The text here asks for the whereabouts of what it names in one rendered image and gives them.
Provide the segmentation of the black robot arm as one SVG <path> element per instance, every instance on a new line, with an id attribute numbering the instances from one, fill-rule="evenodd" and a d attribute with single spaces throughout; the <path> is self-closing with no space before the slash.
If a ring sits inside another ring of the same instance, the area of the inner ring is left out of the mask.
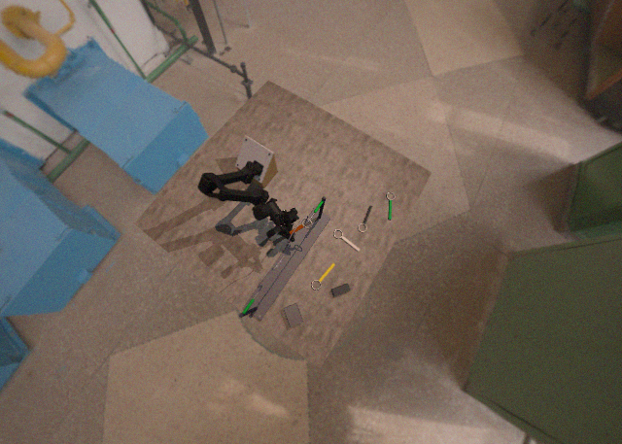
<path id="1" fill-rule="evenodd" d="M 205 193 L 209 197 L 215 197 L 221 201 L 241 201 L 251 202 L 254 206 L 251 209 L 256 220 L 261 221 L 268 216 L 271 216 L 280 208 L 276 204 L 277 199 L 271 198 L 269 201 L 269 194 L 264 189 L 255 189 L 253 191 L 239 190 L 227 188 L 225 185 L 242 181 L 245 184 L 250 184 L 255 175 L 260 175 L 262 171 L 262 164 L 258 162 L 248 161 L 246 166 L 238 172 L 232 172 L 228 174 L 215 175 L 213 173 L 203 173 L 198 183 L 198 190 L 201 193 Z M 219 188 L 220 192 L 213 192 L 216 188 Z M 266 202 L 267 201 L 267 202 Z M 289 212 L 284 210 L 284 213 L 279 213 L 280 222 L 292 221 L 296 219 L 297 210 L 291 208 Z"/>

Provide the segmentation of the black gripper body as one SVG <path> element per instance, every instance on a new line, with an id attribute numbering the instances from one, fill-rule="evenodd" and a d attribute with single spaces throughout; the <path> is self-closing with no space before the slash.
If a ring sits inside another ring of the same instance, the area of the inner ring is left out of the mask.
<path id="1" fill-rule="evenodd" d="M 272 229 L 270 229 L 269 231 L 266 232 L 266 236 L 268 237 L 268 239 L 270 237 L 272 237 L 273 235 L 275 235 L 278 232 L 283 231 L 284 229 L 286 229 L 287 227 L 289 227 L 290 225 L 292 225 L 293 222 L 297 221 L 299 219 L 298 215 L 296 215 L 296 219 L 293 219 L 292 221 L 284 221 L 284 222 L 280 222 L 279 220 L 279 213 L 281 212 L 281 214 L 284 213 L 284 211 L 277 211 L 274 214 L 272 214 L 270 216 L 270 221 L 273 221 L 275 223 L 276 226 L 274 226 Z M 282 225 L 282 226 L 281 226 Z"/>

